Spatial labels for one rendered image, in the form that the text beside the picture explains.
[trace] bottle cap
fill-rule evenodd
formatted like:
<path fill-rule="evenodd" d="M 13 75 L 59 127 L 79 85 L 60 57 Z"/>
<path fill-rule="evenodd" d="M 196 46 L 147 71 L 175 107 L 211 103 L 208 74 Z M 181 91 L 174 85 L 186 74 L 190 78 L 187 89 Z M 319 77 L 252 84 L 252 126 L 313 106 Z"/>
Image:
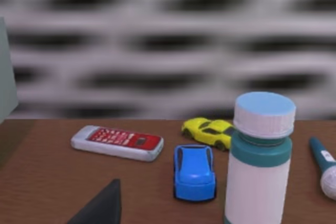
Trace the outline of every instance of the bottle cap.
<path fill-rule="evenodd" d="M 271 92 L 250 92 L 236 99 L 234 126 L 242 133 L 276 139 L 294 130 L 296 106 L 292 100 Z"/>

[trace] car rear bumper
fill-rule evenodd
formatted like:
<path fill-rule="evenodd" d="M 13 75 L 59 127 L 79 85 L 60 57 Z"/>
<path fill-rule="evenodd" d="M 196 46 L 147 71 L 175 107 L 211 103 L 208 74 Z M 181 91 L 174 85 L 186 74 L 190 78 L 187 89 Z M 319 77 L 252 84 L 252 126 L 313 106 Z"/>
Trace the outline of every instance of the car rear bumper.
<path fill-rule="evenodd" d="M 216 183 L 205 185 L 176 184 L 176 197 L 189 201 L 204 201 L 215 197 Z"/>

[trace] yellow toy car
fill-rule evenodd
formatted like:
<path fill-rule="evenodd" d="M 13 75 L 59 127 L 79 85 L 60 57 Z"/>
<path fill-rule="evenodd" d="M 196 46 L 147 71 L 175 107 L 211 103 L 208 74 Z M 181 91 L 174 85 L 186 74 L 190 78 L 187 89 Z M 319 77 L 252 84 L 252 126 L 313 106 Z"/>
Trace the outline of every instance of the yellow toy car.
<path fill-rule="evenodd" d="M 183 136 L 214 146 L 221 151 L 230 149 L 231 136 L 235 132 L 229 122 L 206 118 L 189 119 L 183 123 L 181 130 Z"/>

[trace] microphone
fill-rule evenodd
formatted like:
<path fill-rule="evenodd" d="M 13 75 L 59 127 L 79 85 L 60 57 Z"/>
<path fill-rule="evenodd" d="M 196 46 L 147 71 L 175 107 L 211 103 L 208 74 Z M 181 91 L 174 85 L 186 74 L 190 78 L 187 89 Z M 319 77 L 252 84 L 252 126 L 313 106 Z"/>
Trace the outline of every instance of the microphone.
<path fill-rule="evenodd" d="M 311 137 L 309 145 L 322 171 L 322 191 L 327 197 L 336 200 L 336 160 L 316 137 Z"/>

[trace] teal handle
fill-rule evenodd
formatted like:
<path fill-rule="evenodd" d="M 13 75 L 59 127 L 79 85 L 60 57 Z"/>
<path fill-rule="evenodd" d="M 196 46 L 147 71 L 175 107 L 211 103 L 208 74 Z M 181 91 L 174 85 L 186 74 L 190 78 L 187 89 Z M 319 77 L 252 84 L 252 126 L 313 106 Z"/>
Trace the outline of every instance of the teal handle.
<path fill-rule="evenodd" d="M 316 137 L 310 139 L 309 145 L 322 173 L 331 166 L 336 165 L 333 157 Z"/>

